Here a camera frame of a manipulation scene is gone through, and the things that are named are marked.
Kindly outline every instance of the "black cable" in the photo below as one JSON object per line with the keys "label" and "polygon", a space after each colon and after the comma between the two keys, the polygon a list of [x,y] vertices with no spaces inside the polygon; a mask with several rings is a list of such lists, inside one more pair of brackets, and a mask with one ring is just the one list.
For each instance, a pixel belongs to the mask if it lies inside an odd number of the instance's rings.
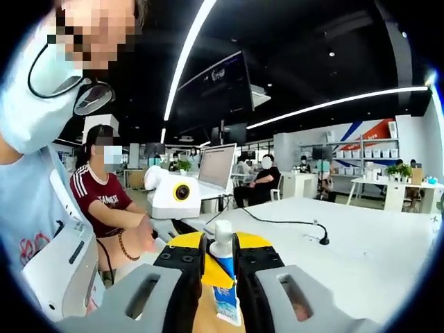
{"label": "black cable", "polygon": [[114,273],[112,272],[110,255],[108,254],[108,251],[106,250],[105,246],[102,244],[101,241],[97,239],[97,243],[99,243],[102,249],[105,251],[106,260],[108,261],[108,268],[110,269],[110,274],[111,274],[111,285],[114,285]]}
{"label": "black cable", "polygon": [[223,198],[228,198],[228,200],[227,200],[227,204],[225,205],[225,207],[219,212],[219,213],[217,213],[216,215],[214,215],[205,225],[208,225],[208,224],[210,224],[212,221],[214,221],[215,220],[215,218],[217,218],[219,215],[221,215],[226,209],[227,209],[227,207],[228,207],[228,204],[230,203],[230,199],[231,199],[231,197],[229,197],[229,196],[225,196],[225,197],[223,197]]}
{"label": "black cable", "polygon": [[263,220],[260,219],[253,214],[251,214],[248,210],[242,207],[242,210],[245,211],[248,215],[253,217],[255,220],[260,222],[266,222],[266,223],[294,223],[294,224],[306,224],[306,225],[317,225],[318,227],[322,228],[324,230],[324,237],[319,241],[321,245],[328,245],[330,240],[328,239],[328,233],[327,229],[320,223],[310,223],[310,222],[302,222],[302,221],[270,221],[270,220]]}

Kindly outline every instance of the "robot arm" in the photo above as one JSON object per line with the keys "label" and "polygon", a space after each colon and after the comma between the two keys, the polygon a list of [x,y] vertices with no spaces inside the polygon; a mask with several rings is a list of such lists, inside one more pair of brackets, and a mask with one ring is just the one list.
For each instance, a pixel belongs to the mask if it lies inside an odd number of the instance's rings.
{"label": "robot arm", "polygon": [[[207,255],[209,242],[203,232],[173,238],[153,266],[136,268],[108,289],[96,311],[66,318],[56,326],[66,333],[191,333],[202,281],[209,265],[215,264]],[[379,330],[376,323],[355,320],[336,308],[328,289],[297,266],[284,266],[267,240],[238,232],[232,243],[247,333],[328,332],[332,327],[335,332]],[[220,283],[232,285],[229,279]],[[298,321],[296,303],[307,309],[309,320]]]}

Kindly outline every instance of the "wooden table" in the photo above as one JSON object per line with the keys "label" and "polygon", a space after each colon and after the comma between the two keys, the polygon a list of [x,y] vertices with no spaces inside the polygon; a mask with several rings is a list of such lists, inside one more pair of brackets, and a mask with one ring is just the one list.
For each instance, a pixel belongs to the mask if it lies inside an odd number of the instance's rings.
{"label": "wooden table", "polygon": [[216,317],[213,288],[202,284],[202,296],[194,317],[193,333],[244,333],[244,320],[237,327]]}

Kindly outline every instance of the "chair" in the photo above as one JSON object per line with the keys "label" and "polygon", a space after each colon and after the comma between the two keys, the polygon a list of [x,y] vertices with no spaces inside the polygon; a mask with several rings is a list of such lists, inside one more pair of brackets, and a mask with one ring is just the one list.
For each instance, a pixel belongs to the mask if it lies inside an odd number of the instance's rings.
{"label": "chair", "polygon": [[283,178],[284,178],[284,176],[281,174],[280,178],[279,178],[279,183],[277,184],[277,189],[270,190],[271,201],[281,200],[281,198],[282,198],[281,193],[282,193],[282,186],[283,186],[282,179]]}

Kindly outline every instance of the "man sitting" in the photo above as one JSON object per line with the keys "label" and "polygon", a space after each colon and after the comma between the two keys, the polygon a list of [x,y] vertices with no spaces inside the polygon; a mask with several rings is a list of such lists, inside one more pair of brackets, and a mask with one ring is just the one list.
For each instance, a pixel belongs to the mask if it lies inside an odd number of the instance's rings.
{"label": "man sitting", "polygon": [[267,154],[262,159],[263,170],[259,172],[256,180],[248,186],[234,188],[234,199],[237,207],[244,208],[244,199],[248,200],[248,205],[259,205],[271,200],[270,190],[277,189],[280,180],[280,172],[275,166],[275,158]]}

